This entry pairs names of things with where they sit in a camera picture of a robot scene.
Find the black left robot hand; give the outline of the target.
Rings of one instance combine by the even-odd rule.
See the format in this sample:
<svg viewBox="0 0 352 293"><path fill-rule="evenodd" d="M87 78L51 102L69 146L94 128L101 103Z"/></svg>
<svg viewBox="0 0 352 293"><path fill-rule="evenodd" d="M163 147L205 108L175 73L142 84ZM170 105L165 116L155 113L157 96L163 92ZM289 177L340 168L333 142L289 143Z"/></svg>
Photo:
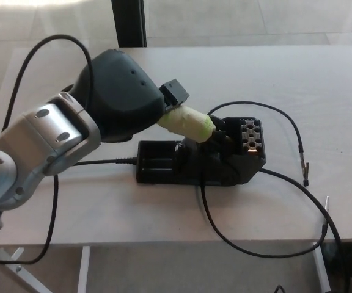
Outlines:
<svg viewBox="0 0 352 293"><path fill-rule="evenodd" d="M109 49L92 60L93 92L85 67L69 94L97 124L104 143L126 142L184 103L189 94L173 79L158 87L127 53Z"/></svg>

